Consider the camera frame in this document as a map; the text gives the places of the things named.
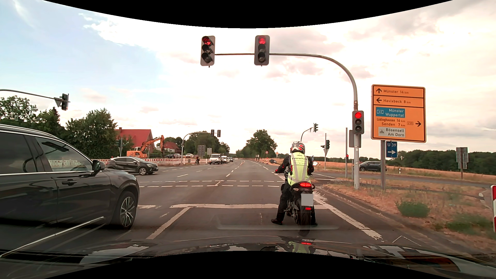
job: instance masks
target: traffic light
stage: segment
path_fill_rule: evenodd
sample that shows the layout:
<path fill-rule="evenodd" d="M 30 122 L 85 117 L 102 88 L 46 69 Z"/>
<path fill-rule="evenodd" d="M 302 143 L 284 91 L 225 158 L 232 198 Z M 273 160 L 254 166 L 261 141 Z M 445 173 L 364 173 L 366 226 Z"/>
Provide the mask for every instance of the traffic light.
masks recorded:
<path fill-rule="evenodd" d="M 364 131 L 364 111 L 353 111 L 353 133 L 356 135 L 363 135 Z"/>
<path fill-rule="evenodd" d="M 69 106 L 69 94 L 62 94 L 61 99 L 62 99 L 62 110 L 67 110 L 67 107 Z"/>
<path fill-rule="evenodd" d="M 267 35 L 255 36 L 255 65 L 269 65 L 270 37 Z"/>
<path fill-rule="evenodd" d="M 204 36 L 201 38 L 200 65 L 212 66 L 215 59 L 215 36 Z"/>

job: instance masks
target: asphalt road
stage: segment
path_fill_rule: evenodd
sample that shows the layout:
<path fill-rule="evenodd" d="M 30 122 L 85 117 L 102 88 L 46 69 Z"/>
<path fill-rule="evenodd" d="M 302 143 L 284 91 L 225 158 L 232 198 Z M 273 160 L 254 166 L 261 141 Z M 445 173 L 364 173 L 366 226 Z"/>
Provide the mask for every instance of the asphalt road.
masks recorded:
<path fill-rule="evenodd" d="M 273 224 L 284 176 L 274 166 L 237 160 L 223 165 L 160 167 L 153 175 L 136 176 L 140 198 L 136 221 L 129 231 L 85 227 L 30 248 L 66 251 L 115 240 L 180 241 L 221 236 L 297 236 L 294 220 Z M 307 238 L 345 243 L 394 242 L 431 247 L 365 213 L 319 187 L 315 192 L 316 221 Z M 0 249 L 14 249 L 50 234 L 59 227 L 1 225 Z"/>

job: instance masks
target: street sign back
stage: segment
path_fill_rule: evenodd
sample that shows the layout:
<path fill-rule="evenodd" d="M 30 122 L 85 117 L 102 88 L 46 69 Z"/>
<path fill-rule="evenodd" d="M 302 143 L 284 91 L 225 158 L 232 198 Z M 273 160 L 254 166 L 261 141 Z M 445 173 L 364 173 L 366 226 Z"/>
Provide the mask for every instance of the street sign back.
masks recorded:
<path fill-rule="evenodd" d="M 425 143 L 425 87 L 372 85 L 371 139 Z"/>

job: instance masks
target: curved traffic light pole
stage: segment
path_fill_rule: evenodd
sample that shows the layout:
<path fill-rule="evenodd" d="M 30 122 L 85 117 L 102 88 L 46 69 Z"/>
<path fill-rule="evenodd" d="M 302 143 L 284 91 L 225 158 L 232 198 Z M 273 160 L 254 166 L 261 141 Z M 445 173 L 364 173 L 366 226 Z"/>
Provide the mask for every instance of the curved traffic light pole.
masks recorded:
<path fill-rule="evenodd" d="M 215 56 L 218 55 L 255 55 L 255 53 L 222 53 L 222 54 L 215 54 Z M 305 57 L 316 57 L 316 58 L 322 58 L 329 60 L 333 62 L 334 64 L 338 65 L 343 71 L 348 75 L 351 81 L 351 85 L 353 86 L 353 110 L 358 110 L 358 93 L 357 93 L 357 84 L 355 83 L 355 79 L 351 75 L 350 71 L 346 69 L 346 67 L 337 62 L 336 60 L 332 59 L 331 57 L 327 57 L 324 55 L 319 55 L 319 54 L 308 54 L 308 53 L 269 53 L 269 56 L 271 55 L 277 55 L 277 56 L 305 56 Z M 358 134 L 353 135 L 353 145 L 354 145 L 354 159 L 353 159 L 353 169 L 354 169 L 354 177 L 353 177 L 353 184 L 355 186 L 355 190 L 358 190 L 360 187 L 360 174 L 359 174 L 359 153 L 358 153 Z"/>
<path fill-rule="evenodd" d="M 186 134 L 186 136 L 183 137 L 183 144 L 181 144 L 181 166 L 184 164 L 183 163 L 183 161 L 184 161 L 183 153 L 184 153 L 184 147 L 185 147 L 185 138 L 191 134 L 209 134 L 209 132 L 194 132 L 194 133 Z"/>

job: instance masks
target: cloud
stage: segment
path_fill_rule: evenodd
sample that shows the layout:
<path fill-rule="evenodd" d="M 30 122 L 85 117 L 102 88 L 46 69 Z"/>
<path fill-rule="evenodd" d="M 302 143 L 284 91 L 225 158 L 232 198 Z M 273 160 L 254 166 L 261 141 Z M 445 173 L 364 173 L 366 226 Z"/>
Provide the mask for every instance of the cloud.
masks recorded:
<path fill-rule="evenodd" d="M 90 88 L 81 88 L 81 92 L 84 93 L 84 98 L 91 102 L 96 103 L 105 103 L 107 101 L 107 97 L 98 93 L 97 91 Z"/>
<path fill-rule="evenodd" d="M 149 112 L 152 112 L 152 111 L 158 111 L 158 108 L 144 106 L 144 107 L 141 107 L 141 110 L 140 110 L 140 112 L 142 112 L 142 113 L 149 113 Z"/>
<path fill-rule="evenodd" d="M 391 40 L 395 36 L 415 36 L 439 33 L 437 22 L 445 17 L 462 13 L 466 8 L 485 0 L 447 1 L 431 6 L 381 16 L 376 25 L 361 31 L 350 30 L 346 37 L 350 41 L 382 37 Z"/>
<path fill-rule="evenodd" d="M 184 126 L 197 126 L 198 125 L 196 123 L 195 119 L 174 119 L 172 121 L 162 120 L 161 122 L 159 122 L 159 124 L 163 124 L 163 125 L 179 124 L 179 125 L 184 125 Z"/>
<path fill-rule="evenodd" d="M 351 75 L 353 76 L 353 78 L 355 80 L 357 79 L 367 79 L 367 78 L 372 78 L 372 77 L 375 77 L 375 75 L 371 74 L 368 70 L 367 70 L 367 66 L 351 66 L 348 70 L 350 71 Z M 342 81 L 346 81 L 346 82 L 350 82 L 350 78 L 348 77 L 348 75 L 341 71 L 341 80 Z"/>

